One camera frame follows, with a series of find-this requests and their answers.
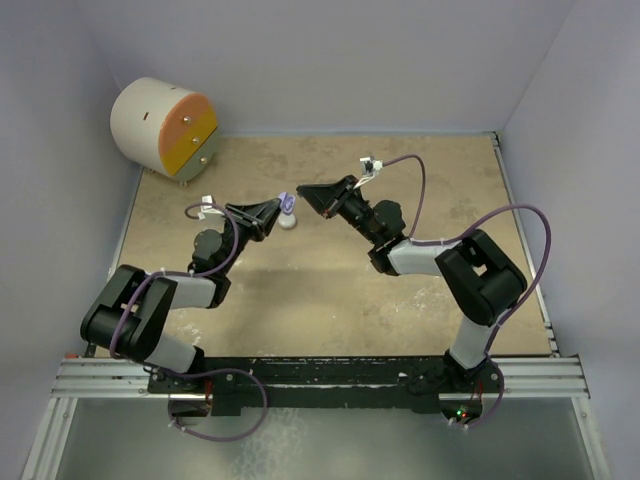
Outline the white earbud charging case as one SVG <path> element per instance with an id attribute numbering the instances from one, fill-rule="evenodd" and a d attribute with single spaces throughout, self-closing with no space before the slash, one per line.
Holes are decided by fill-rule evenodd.
<path id="1" fill-rule="evenodd" d="M 297 219 L 294 214 L 285 214 L 281 212 L 277 219 L 278 225 L 285 230 L 293 229 L 297 225 Z"/>

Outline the purple earbud charging case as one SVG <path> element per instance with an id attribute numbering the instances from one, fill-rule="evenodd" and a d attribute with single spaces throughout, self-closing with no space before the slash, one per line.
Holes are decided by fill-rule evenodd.
<path id="1" fill-rule="evenodd" d="M 284 215 L 291 215 L 294 211 L 296 197 L 288 192 L 281 192 L 278 195 L 280 200 L 280 210 Z"/>

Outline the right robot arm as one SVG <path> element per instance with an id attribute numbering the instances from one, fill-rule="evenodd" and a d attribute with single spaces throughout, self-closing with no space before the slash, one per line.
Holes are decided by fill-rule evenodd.
<path id="1" fill-rule="evenodd" d="M 481 229 L 451 244 L 422 245 L 404 234 L 399 203 L 371 205 L 348 175 L 333 184 L 303 184 L 296 193 L 325 219 L 342 217 L 367 239 L 375 270 L 388 276 L 429 275 L 444 279 L 463 314 L 455 341 L 446 351 L 446 383 L 467 391 L 480 379 L 487 344 L 497 323 L 527 289 L 521 270 Z"/>

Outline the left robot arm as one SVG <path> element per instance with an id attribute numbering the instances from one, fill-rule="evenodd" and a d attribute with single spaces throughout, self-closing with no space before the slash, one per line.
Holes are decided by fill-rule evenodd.
<path id="1" fill-rule="evenodd" d="M 250 242 L 268 237 L 281 213 L 276 197 L 252 205 L 219 207 L 200 202 L 223 216 L 223 226 L 199 232 L 185 272 L 148 273 L 121 265 L 112 274 L 80 326 L 81 338 L 107 349 L 114 358 L 169 370 L 171 381 L 184 392 L 202 387 L 202 353 L 164 332 L 172 310 L 220 306 L 230 287 L 229 271 Z"/>

